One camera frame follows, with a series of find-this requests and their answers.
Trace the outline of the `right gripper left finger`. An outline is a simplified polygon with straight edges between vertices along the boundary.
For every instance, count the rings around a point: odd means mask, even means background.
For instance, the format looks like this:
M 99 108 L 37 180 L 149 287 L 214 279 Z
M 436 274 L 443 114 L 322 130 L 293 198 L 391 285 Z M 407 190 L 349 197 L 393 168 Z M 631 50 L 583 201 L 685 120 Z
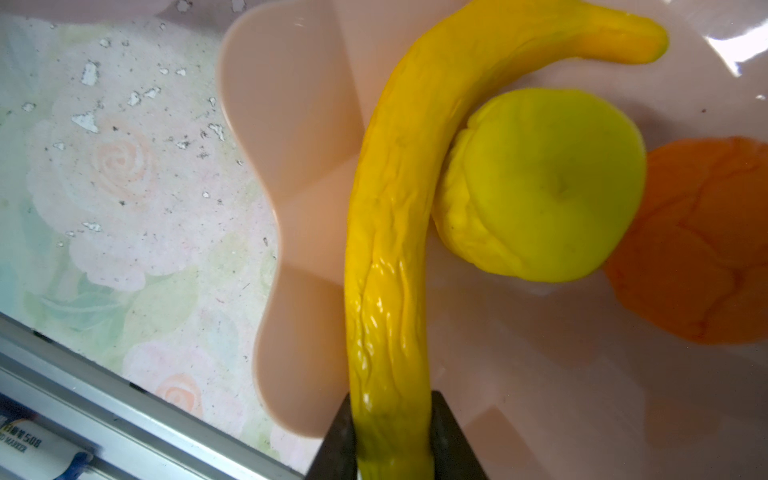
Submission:
M 343 399 L 320 448 L 305 476 L 306 480 L 356 480 L 356 435 L 350 396 Z

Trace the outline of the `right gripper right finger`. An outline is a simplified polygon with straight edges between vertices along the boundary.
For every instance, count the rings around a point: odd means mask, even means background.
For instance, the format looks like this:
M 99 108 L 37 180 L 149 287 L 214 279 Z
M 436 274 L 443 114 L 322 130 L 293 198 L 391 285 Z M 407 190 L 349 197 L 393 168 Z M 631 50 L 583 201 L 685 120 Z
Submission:
M 432 392 L 430 443 L 437 480 L 487 480 L 477 456 L 439 391 Z

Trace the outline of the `yellow green toy mango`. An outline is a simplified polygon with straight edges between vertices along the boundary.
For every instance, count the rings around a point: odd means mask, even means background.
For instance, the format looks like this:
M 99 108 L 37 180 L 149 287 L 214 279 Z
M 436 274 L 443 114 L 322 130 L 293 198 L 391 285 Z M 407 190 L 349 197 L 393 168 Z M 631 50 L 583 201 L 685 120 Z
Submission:
M 584 1 L 471 1 L 391 73 L 365 132 L 347 216 L 346 352 L 356 460 L 365 479 L 431 479 L 426 238 L 439 174 L 468 112 L 566 58 L 647 64 L 655 21 Z

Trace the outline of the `pink faceted bowl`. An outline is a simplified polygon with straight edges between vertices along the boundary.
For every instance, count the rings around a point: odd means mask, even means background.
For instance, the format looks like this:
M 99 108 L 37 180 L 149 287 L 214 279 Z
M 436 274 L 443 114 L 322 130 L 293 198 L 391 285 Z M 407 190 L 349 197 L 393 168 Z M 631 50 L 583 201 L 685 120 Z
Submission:
M 226 120 L 269 196 L 276 277 L 252 375 L 284 433 L 316 439 L 348 391 L 342 277 L 362 136 L 408 47 L 455 1 L 273 1 L 227 31 Z M 646 146 L 767 137 L 763 1 L 618 1 L 669 33 L 657 62 L 569 60 L 518 86 L 575 88 Z M 490 275 L 427 240 L 431 384 L 492 479 L 763 479 L 767 346 L 705 346 L 624 309 L 602 273 Z

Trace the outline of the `yellow toy fruit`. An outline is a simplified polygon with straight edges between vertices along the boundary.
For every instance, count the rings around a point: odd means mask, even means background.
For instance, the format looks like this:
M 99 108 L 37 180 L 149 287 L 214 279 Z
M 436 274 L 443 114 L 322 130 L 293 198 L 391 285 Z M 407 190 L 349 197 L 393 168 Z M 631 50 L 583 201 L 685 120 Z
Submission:
M 433 219 L 443 244 L 485 272 L 570 282 L 615 250 L 646 171 L 639 128 L 608 101 L 574 89 L 515 90 L 457 134 Z

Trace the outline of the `orange toy fruit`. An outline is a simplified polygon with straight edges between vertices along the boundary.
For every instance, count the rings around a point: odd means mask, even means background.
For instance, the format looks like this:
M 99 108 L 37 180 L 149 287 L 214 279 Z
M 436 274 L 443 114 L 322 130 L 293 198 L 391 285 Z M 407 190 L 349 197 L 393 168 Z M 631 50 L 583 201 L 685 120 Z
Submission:
M 766 339 L 766 143 L 685 139 L 652 151 L 643 203 L 604 271 L 624 307 L 678 337 Z

